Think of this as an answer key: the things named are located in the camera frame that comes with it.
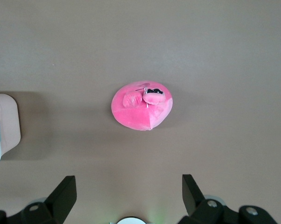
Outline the pink round plush toy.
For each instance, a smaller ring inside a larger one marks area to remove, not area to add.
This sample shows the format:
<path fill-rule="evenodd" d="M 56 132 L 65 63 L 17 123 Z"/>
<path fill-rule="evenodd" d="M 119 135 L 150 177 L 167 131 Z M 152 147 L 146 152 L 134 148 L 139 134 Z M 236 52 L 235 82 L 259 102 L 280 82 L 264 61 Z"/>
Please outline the pink round plush toy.
<path fill-rule="evenodd" d="M 111 111 L 121 125 L 148 131 L 160 125 L 173 106 L 170 91 L 154 81 L 137 81 L 120 88 L 111 102 Z"/>

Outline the pale pink box base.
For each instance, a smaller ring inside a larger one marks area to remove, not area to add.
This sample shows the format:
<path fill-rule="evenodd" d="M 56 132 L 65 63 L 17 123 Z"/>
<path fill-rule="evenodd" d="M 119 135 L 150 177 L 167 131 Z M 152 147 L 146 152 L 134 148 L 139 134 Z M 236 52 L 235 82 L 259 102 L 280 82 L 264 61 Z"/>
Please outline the pale pink box base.
<path fill-rule="evenodd" d="M 16 147 L 21 140 L 18 106 L 7 94 L 0 94 L 0 128 L 2 155 Z"/>

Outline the brown table mat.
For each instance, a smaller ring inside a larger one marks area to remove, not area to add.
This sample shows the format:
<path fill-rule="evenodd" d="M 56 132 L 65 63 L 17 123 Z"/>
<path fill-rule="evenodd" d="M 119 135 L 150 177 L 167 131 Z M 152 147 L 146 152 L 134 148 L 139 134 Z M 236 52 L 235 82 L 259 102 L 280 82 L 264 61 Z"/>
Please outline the brown table mat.
<path fill-rule="evenodd" d="M 173 106 L 138 131 L 111 102 L 145 80 Z M 0 93 L 21 123 L 0 161 L 8 215 L 74 175 L 65 224 L 176 224 L 191 174 L 281 224 L 281 0 L 0 0 Z"/>

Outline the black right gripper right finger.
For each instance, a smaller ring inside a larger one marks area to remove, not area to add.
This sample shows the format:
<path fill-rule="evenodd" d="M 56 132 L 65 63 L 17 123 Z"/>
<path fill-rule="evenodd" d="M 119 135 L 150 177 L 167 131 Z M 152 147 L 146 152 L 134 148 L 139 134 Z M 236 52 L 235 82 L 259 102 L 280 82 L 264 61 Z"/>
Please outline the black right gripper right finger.
<path fill-rule="evenodd" d="M 182 175 L 182 198 L 188 215 L 178 224 L 278 224 L 263 208 L 244 205 L 236 212 L 205 198 L 191 174 Z"/>

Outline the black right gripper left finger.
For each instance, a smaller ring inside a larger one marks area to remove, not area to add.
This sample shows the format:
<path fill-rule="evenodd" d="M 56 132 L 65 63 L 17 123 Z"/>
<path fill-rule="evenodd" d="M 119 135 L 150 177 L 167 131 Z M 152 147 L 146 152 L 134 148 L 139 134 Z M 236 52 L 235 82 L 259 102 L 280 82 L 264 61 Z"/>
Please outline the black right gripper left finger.
<path fill-rule="evenodd" d="M 0 210 L 0 224 L 63 224 L 76 199 L 75 176 L 66 176 L 44 202 L 31 203 L 10 217 Z"/>

